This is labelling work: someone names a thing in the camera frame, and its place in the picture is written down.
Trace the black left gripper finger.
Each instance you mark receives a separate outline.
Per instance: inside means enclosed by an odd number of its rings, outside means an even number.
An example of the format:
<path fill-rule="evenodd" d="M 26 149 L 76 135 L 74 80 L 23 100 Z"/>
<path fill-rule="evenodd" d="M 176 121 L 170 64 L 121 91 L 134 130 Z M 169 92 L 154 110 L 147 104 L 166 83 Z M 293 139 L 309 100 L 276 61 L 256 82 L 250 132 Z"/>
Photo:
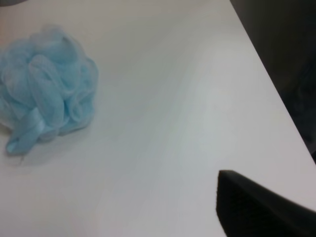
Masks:
<path fill-rule="evenodd" d="M 216 212 L 228 237 L 314 237 L 316 213 L 232 170 L 218 174 Z"/>

